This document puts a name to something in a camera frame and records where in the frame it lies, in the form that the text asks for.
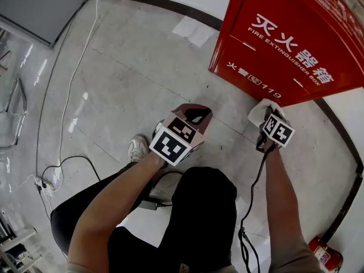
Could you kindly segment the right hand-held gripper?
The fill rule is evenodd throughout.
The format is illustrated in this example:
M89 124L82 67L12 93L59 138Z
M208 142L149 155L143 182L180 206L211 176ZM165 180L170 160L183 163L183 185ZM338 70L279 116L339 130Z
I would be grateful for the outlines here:
M259 126L256 150L264 152L267 139L271 139L279 148L286 147L295 133L295 129L279 112L271 113Z

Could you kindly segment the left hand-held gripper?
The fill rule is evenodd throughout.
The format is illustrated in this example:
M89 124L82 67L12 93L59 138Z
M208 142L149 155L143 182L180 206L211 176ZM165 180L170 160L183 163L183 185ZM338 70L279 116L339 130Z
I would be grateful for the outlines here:
M203 144L203 134L212 117L213 113L207 106L181 104L157 124L150 150L168 164L178 165Z

